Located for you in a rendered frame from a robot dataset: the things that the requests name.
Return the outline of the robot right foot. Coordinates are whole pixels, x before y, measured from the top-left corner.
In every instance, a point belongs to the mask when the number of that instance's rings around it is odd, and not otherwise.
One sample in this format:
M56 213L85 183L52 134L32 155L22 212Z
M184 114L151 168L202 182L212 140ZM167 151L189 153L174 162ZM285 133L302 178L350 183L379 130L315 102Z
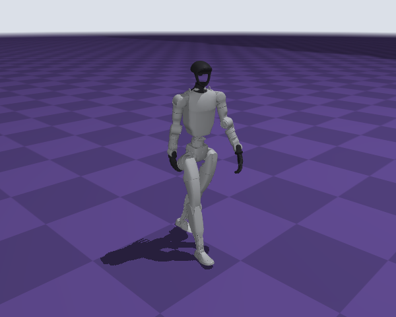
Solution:
M201 250L200 250L201 251ZM197 253L197 250L194 253L194 256L199 260L199 262L203 265L213 265L215 262L211 259L206 252Z

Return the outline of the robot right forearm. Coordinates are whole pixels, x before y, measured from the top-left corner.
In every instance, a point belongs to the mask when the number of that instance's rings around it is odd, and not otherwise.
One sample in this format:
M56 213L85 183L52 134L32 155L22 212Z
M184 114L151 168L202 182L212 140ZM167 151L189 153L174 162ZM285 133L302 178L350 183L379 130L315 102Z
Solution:
M177 154L178 139L180 135L172 134L172 125L170 126L169 143L167 153L172 156L172 152L175 151Z

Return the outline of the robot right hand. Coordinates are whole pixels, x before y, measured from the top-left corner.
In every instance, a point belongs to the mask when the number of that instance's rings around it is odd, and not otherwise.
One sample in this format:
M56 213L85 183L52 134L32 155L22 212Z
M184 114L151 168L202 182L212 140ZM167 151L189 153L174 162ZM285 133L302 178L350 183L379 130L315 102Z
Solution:
M181 172L177 166L177 161L176 161L177 154L175 151L172 152L172 156L168 155L168 158L170 159L170 164L174 168L174 170L177 170L177 172Z

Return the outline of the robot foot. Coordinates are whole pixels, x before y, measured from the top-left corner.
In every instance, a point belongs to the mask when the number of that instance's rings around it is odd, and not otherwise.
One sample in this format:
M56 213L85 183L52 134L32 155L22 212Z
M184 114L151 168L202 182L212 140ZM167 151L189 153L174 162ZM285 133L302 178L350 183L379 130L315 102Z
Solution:
M179 226L180 228L182 228L183 230L185 230L187 232L192 233L191 229L190 229L190 226L189 226L189 223L187 221L184 221L184 223L182 223L182 222L180 222L180 219L181 218L176 219L175 225Z
M201 250L200 250L201 251ZM197 253L197 250L194 253L194 256L199 260L199 262L203 265L213 265L215 262L211 259L206 252Z

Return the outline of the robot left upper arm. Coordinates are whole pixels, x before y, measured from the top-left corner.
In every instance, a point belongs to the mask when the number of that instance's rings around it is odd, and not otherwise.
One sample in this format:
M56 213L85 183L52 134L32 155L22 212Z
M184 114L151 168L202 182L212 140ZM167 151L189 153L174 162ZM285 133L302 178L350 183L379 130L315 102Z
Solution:
M226 95L220 91L215 91L215 93L217 97L216 107L220 118L220 126L224 129L228 129L233 125L233 121L227 116Z

